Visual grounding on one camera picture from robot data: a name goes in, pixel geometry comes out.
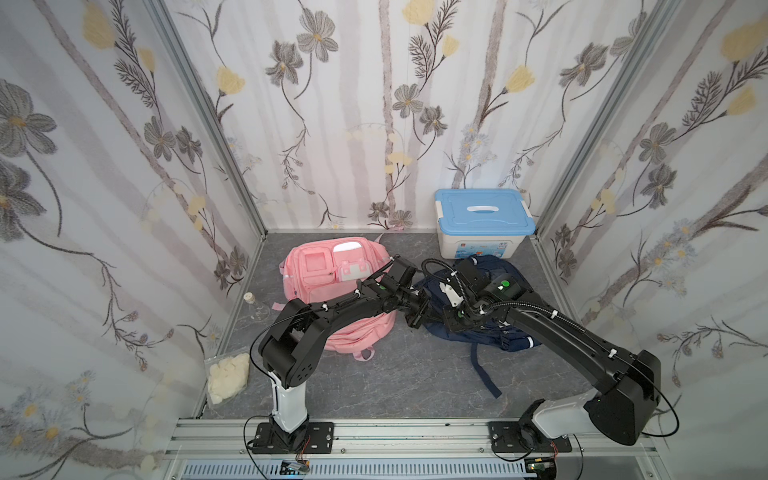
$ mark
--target floral wallpaper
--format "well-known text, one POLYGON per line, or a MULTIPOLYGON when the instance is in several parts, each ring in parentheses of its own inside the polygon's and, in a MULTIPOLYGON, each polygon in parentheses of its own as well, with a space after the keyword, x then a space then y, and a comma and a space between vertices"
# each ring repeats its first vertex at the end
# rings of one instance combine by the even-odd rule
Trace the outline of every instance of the floral wallpaper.
POLYGON ((653 2, 167 0, 269 228, 435 228, 440 188, 544 208, 653 2))
POLYGON ((258 238, 143 5, 0 5, 0 463, 160 478, 258 238))
POLYGON ((661 359, 681 480, 768 466, 766 114, 766 6, 683 2, 543 234, 584 325, 661 359))

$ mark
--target ventilation grille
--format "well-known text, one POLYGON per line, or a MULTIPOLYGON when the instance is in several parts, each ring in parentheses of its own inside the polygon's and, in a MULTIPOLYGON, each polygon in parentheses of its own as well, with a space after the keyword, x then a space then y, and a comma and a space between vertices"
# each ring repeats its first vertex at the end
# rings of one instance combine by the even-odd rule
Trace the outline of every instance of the ventilation grille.
MULTIPOLYGON (((431 478, 511 478, 536 477, 525 473, 525 461, 514 463, 495 459, 477 458, 396 458, 396 459, 312 459, 310 473, 306 475, 280 475, 282 460, 257 460, 268 478, 293 479, 365 479, 410 480, 431 478)), ((262 476, 250 460, 189 460, 182 480, 244 480, 262 476)))

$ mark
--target gray floor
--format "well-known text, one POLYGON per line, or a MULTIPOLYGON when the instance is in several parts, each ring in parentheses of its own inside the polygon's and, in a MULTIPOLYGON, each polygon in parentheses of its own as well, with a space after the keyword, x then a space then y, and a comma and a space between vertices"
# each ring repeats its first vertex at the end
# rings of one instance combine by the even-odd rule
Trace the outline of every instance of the gray floor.
MULTIPOLYGON (((250 284, 257 303, 243 303, 227 351, 248 347, 253 336, 277 317, 270 307, 273 302, 286 301, 277 266, 291 248, 305 242, 351 236, 355 234, 271 233, 250 284)), ((377 235, 362 236, 373 240, 377 235)), ((398 253, 417 265, 427 257, 440 257, 433 233, 389 233, 381 243, 390 254, 398 253)), ((554 305, 529 240, 518 247, 511 262, 554 305)), ((378 341, 375 348, 376 355, 368 362, 357 362, 351 355, 324 352, 307 383, 306 404, 313 418, 518 416, 533 400, 560 399, 589 388, 575 369, 545 346, 516 353, 480 346, 480 363, 503 391, 500 398, 494 399, 469 362, 468 343, 448 342, 426 329, 410 329, 401 313, 392 332, 378 341)), ((251 368, 246 390, 218 406, 206 407, 203 418, 245 419, 267 415, 271 409, 269 382, 251 368)))

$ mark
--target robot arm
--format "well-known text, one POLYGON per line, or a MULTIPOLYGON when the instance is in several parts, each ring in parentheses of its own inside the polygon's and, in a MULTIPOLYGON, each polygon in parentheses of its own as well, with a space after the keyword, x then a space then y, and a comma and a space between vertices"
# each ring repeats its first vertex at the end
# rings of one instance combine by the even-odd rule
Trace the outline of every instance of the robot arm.
MULTIPOLYGON (((624 445, 637 441, 659 403, 656 392, 660 362, 655 356, 645 350, 634 355, 600 338, 560 314, 527 283, 510 275, 487 279, 477 271, 472 259, 462 261, 455 269, 441 260, 428 259, 422 269, 433 276, 426 270, 428 263, 447 267, 450 276, 439 280, 462 297, 459 305, 446 307, 443 312, 451 331, 483 325, 494 311, 505 309, 508 323, 549 347, 596 389, 597 392, 593 390, 565 403, 540 400, 529 407, 521 418, 521 434, 530 445, 544 437, 595 429, 624 445), (562 428, 579 430, 562 432, 562 428)), ((280 412, 278 397, 284 399, 283 405, 296 404, 285 401, 294 389, 300 393, 304 409, 298 415, 306 417, 304 382, 315 370, 326 340, 335 331, 358 319, 393 310, 403 311, 408 324, 419 328, 422 315, 429 308, 429 298, 411 286, 416 271, 408 260, 394 257, 369 278, 358 280, 355 292, 309 305, 298 299, 288 302, 259 345, 264 365, 276 383, 276 417, 280 412)), ((278 422, 280 428, 288 433, 297 428, 296 416, 293 417, 290 425, 278 422)))

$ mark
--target white storage box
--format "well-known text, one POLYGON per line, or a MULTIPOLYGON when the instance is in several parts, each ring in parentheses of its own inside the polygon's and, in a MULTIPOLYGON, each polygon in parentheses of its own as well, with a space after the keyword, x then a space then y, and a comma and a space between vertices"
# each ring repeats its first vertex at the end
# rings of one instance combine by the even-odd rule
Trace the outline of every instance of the white storage box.
POLYGON ((435 208, 443 258, 509 258, 536 230, 522 195, 512 189, 437 190, 435 208))

